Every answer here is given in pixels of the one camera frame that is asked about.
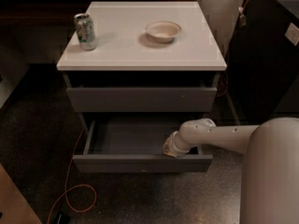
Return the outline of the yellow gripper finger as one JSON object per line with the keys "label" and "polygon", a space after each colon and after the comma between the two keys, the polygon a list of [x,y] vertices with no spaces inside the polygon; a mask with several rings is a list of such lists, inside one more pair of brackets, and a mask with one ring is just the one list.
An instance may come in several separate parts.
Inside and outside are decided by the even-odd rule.
{"label": "yellow gripper finger", "polygon": [[163,152],[165,155],[170,157],[176,157],[178,155],[178,152],[175,150],[174,144],[169,140],[165,141],[163,145]]}

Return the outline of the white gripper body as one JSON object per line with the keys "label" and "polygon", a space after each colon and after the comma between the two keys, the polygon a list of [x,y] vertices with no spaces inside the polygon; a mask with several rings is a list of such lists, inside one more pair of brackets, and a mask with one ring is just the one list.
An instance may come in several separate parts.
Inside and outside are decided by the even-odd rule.
{"label": "white gripper body", "polygon": [[179,132],[174,132],[170,135],[169,141],[175,146],[175,150],[178,152],[178,156],[183,156],[187,154],[195,144],[187,143],[180,135]]}

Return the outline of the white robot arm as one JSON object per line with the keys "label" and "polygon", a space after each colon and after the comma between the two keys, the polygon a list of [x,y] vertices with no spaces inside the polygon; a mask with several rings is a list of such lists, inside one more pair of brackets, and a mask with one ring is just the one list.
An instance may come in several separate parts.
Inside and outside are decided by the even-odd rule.
{"label": "white robot arm", "polygon": [[261,125],[218,126],[211,119],[186,121],[170,134],[164,154],[180,157],[212,145],[244,155],[240,224],[299,224],[299,119]]}

